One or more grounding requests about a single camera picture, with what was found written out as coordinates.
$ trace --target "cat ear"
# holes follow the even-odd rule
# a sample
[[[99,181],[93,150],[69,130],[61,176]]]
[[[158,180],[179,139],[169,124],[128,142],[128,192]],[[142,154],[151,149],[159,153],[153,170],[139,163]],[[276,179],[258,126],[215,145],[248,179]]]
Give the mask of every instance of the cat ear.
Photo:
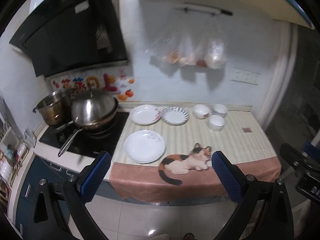
[[[211,152],[211,151],[212,151],[212,147],[211,147],[211,146],[207,146],[207,147],[206,147],[206,150],[208,150],[209,152]]]

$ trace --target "cat face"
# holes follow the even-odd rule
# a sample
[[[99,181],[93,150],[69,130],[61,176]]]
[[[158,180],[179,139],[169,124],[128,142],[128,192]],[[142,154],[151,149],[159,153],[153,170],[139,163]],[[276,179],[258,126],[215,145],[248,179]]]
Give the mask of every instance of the cat face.
[[[192,156],[196,159],[206,162],[211,159],[211,151],[211,146],[202,148],[199,143],[196,143],[194,149],[192,150]]]

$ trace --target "tile floor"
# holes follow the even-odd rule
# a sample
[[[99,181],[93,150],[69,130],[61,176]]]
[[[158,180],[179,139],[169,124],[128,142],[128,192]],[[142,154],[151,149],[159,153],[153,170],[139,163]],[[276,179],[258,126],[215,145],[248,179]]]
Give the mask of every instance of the tile floor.
[[[181,239],[191,232],[197,240],[212,240],[235,210],[231,201],[196,206],[149,206],[95,195],[88,211],[110,240],[140,240],[162,234]],[[72,234],[82,239],[72,218]]]

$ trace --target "cabinet handle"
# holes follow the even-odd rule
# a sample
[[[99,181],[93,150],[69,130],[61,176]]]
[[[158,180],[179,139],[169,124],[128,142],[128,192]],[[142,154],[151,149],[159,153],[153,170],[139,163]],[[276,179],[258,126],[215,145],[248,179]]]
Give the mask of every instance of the cabinet handle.
[[[52,166],[52,163],[50,163],[49,166],[50,166],[50,168],[52,168],[52,169],[54,169],[54,170],[56,170],[56,171],[62,171],[62,167],[60,167],[60,169],[57,169],[57,168],[55,168],[55,167]]]
[[[25,197],[28,197],[28,195],[29,195],[29,192],[30,192],[30,188],[31,188],[31,185],[30,185],[30,183],[29,183],[29,185],[28,185],[28,188],[27,188],[27,191],[26,191],[26,193],[25,193]]]
[[[68,173],[68,170],[66,170],[66,174],[69,175],[69,176],[70,176],[70,175],[73,175],[73,174]]]

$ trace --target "blue cabinet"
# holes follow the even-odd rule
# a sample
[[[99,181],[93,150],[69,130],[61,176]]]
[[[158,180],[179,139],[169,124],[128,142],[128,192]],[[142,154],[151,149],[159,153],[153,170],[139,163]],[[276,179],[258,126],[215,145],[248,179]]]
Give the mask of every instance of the blue cabinet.
[[[53,164],[44,161],[38,156],[34,158],[22,185],[16,212],[15,226],[21,233],[23,239],[28,239],[28,221],[32,205],[31,203],[35,194],[36,187],[39,184],[39,181],[41,179],[47,179],[49,183],[64,181],[68,177],[68,175],[65,173],[65,169],[53,166]],[[65,220],[68,222],[70,213],[67,204],[64,201],[59,201],[59,204],[63,216]]]

